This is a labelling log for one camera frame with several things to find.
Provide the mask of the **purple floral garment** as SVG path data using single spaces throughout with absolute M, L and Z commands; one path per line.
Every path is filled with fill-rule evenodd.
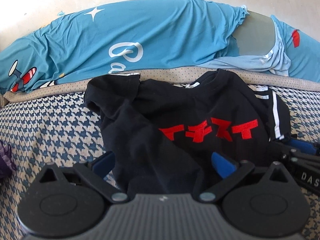
M 11 176 L 17 171 L 17 166 L 12 159 L 11 145 L 5 145 L 3 141 L 0 142 L 0 178 L 4 179 Z

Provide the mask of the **black t-shirt red lettering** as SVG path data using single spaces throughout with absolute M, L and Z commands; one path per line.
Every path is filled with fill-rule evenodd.
M 89 81 L 84 103 L 100 116 L 114 177 L 130 197 L 198 196 L 220 180 L 213 153 L 264 166 L 269 143 L 291 134 L 289 108 L 272 89 L 251 89 L 221 69 L 189 87 L 104 75 Z

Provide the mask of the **blue cartoon print bedding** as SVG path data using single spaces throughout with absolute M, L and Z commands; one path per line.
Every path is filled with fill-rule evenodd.
M 319 42 L 271 16 L 267 51 L 240 52 L 246 6 L 206 0 L 132 0 L 62 16 L 1 52 L 1 93 L 140 69 L 243 69 L 319 81 Z

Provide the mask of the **houndstooth blue beige bed sheet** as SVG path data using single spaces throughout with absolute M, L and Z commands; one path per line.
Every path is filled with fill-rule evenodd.
M 237 71 L 251 88 L 271 87 L 286 102 L 291 132 L 319 141 L 319 83 L 272 74 Z M 1 180 L 1 239 L 23 235 L 17 204 L 47 162 L 71 166 L 102 155 L 98 116 L 83 101 L 87 81 L 1 97 L 1 141 L 10 145 L 17 170 Z

